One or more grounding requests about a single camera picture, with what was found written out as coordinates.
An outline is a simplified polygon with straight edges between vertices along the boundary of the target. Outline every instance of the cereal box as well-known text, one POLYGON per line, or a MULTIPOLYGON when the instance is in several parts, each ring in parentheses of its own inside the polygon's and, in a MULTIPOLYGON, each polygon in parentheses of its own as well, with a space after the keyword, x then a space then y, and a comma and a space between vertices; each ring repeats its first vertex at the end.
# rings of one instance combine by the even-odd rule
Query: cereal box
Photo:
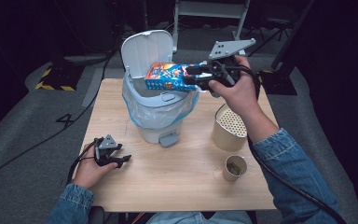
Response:
POLYGON ((186 68, 200 66, 199 63, 153 63, 145 84, 149 90, 198 91, 196 85, 186 85, 183 76, 188 76, 186 68))

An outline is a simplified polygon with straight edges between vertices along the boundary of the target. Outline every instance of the jacket sleeve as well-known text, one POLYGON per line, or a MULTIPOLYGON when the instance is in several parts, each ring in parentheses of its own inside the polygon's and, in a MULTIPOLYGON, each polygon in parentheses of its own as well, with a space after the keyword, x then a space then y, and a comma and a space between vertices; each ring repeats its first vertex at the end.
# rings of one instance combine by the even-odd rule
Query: jacket sleeve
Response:
POLYGON ((94 194, 78 185, 69 184, 61 195, 46 223, 89 223, 94 194))
MULTIPOLYGON (((312 196, 338 210, 336 196, 303 148, 284 129, 254 143, 255 152, 271 170, 282 178, 305 190, 312 196)), ((336 223, 323 209, 281 181, 262 167, 275 206, 281 211, 282 223, 336 223)))

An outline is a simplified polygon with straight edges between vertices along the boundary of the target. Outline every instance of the perforated container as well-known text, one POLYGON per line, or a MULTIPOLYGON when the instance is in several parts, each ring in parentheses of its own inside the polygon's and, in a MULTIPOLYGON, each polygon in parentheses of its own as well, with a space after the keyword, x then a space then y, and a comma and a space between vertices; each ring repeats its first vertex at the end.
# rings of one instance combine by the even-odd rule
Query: perforated container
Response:
POLYGON ((246 143, 247 135, 241 117, 228 105, 222 105, 214 116, 213 142, 225 151, 238 151, 246 143))

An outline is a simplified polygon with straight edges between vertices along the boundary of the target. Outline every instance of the denim jacket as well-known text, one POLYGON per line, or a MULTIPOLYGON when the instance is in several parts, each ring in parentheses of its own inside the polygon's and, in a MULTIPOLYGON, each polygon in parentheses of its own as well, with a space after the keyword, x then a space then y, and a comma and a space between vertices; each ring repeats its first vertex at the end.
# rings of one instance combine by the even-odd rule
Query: denim jacket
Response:
MULTIPOLYGON (((302 147, 286 130, 280 129, 267 139, 254 143, 254 147, 258 157, 278 175, 338 211, 335 195, 302 147)), ((273 202, 282 213, 282 223, 336 223, 324 210, 287 188, 263 167, 262 171, 274 197, 273 202)), ((88 189, 68 185, 50 213, 47 223, 88 223, 93 197, 88 189)), ((148 223, 252 222, 244 211, 222 211, 210 219, 205 219, 199 212, 161 212, 156 213, 148 223)))

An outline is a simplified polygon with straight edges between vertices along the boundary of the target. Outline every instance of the cup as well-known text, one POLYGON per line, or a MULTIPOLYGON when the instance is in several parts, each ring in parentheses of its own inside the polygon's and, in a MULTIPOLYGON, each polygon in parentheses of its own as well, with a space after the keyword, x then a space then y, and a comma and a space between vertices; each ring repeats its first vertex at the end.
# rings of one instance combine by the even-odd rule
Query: cup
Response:
POLYGON ((225 151, 238 151, 247 140, 241 117, 226 104, 222 105, 214 116, 212 139, 215 145, 225 151))
POLYGON ((246 173, 248 166, 241 156, 229 156, 223 168, 223 178, 228 182, 235 182, 240 176, 246 173))

